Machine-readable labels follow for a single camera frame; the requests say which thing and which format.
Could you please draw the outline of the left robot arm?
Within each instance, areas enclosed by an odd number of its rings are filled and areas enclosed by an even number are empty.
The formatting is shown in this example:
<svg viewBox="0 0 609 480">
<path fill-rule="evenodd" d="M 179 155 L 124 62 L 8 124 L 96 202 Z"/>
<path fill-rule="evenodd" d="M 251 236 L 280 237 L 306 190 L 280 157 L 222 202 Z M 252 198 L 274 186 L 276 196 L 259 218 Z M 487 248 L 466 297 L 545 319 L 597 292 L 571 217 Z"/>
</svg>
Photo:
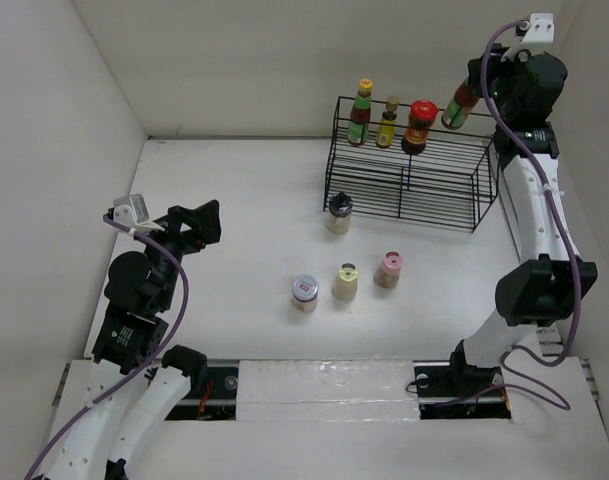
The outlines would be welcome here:
<svg viewBox="0 0 609 480">
<path fill-rule="evenodd" d="M 59 449 L 44 479 L 126 479 L 185 396 L 206 387 L 207 357 L 169 343 L 188 307 L 187 255 L 221 238 L 220 204 L 173 206 L 157 219 L 144 198 L 114 201 L 104 222 L 143 244 L 110 264 L 104 320 L 81 409 L 44 447 Z"/>
</svg>

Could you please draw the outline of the yellow cap chili sauce bottle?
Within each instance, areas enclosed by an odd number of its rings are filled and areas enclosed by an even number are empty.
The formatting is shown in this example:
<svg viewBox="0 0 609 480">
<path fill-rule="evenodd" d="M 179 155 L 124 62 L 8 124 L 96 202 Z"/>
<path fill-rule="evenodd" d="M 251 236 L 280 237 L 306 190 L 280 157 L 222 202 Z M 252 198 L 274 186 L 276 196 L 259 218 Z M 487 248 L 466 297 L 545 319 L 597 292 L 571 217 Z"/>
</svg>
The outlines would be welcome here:
<svg viewBox="0 0 609 480">
<path fill-rule="evenodd" d="M 353 146 L 361 146 L 366 141 L 371 118 L 372 89 L 372 80 L 360 80 L 347 129 L 347 140 Z"/>
</svg>

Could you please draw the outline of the red lid chili jar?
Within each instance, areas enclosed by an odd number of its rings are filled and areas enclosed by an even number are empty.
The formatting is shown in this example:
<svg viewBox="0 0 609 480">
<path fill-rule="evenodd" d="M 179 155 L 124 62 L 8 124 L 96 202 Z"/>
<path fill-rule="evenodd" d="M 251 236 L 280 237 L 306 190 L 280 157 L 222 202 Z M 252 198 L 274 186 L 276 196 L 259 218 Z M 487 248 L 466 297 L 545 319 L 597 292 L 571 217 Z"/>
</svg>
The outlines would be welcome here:
<svg viewBox="0 0 609 480">
<path fill-rule="evenodd" d="M 432 101 L 418 100 L 411 105 L 407 128 L 401 140 L 401 148 L 407 155 L 419 155 L 424 151 L 438 114 L 439 108 Z"/>
</svg>

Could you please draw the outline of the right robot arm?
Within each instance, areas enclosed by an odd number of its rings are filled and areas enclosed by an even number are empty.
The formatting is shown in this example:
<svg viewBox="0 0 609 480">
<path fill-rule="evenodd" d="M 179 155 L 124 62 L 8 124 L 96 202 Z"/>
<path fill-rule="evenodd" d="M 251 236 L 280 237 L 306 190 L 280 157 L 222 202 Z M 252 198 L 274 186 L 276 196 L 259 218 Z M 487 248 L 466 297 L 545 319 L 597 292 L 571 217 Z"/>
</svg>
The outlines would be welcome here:
<svg viewBox="0 0 609 480">
<path fill-rule="evenodd" d="M 498 281 L 491 316 L 452 352 L 440 382 L 454 396 L 491 390 L 503 361 L 538 327 L 570 320 L 573 341 L 581 301 L 597 280 L 596 264 L 582 260 L 568 232 L 548 120 L 567 76 L 549 53 L 510 54 L 499 44 L 468 64 L 465 86 L 497 123 L 493 146 L 517 219 L 520 264 Z"/>
</svg>

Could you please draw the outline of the green label sauce bottle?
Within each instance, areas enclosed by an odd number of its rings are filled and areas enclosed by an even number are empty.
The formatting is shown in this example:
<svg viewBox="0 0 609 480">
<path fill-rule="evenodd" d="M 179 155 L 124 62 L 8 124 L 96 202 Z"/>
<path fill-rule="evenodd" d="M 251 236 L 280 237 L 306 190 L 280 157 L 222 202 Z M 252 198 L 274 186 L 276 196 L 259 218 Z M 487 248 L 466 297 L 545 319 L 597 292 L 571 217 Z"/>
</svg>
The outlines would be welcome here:
<svg viewBox="0 0 609 480">
<path fill-rule="evenodd" d="M 441 117 L 442 125 L 449 130 L 460 129 L 477 105 L 479 98 L 480 94 L 470 86 L 470 79 L 466 78 L 444 109 Z"/>
</svg>

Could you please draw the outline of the small yellow oil bottle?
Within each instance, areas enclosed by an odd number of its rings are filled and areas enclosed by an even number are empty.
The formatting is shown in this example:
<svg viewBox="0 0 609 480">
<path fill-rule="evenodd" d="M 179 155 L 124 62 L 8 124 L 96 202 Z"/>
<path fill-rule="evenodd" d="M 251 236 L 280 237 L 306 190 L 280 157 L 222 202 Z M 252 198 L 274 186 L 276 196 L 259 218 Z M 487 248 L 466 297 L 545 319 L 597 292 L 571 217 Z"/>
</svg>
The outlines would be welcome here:
<svg viewBox="0 0 609 480">
<path fill-rule="evenodd" d="M 398 107 L 399 98 L 396 96 L 389 96 L 379 122 L 379 128 L 375 139 L 378 148 L 389 148 L 393 142 Z"/>
</svg>

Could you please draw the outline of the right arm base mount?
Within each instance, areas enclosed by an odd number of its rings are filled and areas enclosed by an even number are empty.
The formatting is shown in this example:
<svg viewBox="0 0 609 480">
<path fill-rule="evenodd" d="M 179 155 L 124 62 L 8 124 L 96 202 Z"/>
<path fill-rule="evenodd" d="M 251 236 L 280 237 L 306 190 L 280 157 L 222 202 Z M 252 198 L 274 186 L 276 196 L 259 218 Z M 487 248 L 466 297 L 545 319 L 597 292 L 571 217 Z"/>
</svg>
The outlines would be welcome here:
<svg viewBox="0 0 609 480">
<path fill-rule="evenodd" d="M 449 361 L 414 361 L 406 391 L 416 395 L 421 420 L 511 418 L 499 367 L 456 373 Z"/>
</svg>

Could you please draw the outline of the black cap spice shaker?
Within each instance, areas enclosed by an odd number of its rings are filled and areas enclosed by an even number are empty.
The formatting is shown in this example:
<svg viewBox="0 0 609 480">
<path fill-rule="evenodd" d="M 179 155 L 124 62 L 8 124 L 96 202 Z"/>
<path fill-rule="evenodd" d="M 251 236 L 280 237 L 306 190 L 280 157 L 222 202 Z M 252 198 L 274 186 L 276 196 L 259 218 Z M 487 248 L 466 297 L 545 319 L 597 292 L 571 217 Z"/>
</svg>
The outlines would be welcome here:
<svg viewBox="0 0 609 480">
<path fill-rule="evenodd" d="M 333 195 L 328 202 L 327 229 L 336 235 L 342 235 L 350 229 L 353 212 L 352 198 L 340 191 Z"/>
</svg>

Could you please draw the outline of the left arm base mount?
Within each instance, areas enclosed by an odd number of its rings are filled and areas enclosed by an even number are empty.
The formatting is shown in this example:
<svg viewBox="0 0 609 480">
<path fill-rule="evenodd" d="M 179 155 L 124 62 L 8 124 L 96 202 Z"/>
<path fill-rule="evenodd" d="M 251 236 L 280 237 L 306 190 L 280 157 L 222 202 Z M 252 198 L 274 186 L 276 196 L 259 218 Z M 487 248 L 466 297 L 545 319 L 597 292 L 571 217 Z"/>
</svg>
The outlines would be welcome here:
<svg viewBox="0 0 609 480">
<path fill-rule="evenodd" d="M 238 386 L 238 360 L 209 360 L 204 379 L 171 409 L 165 420 L 235 420 Z"/>
</svg>

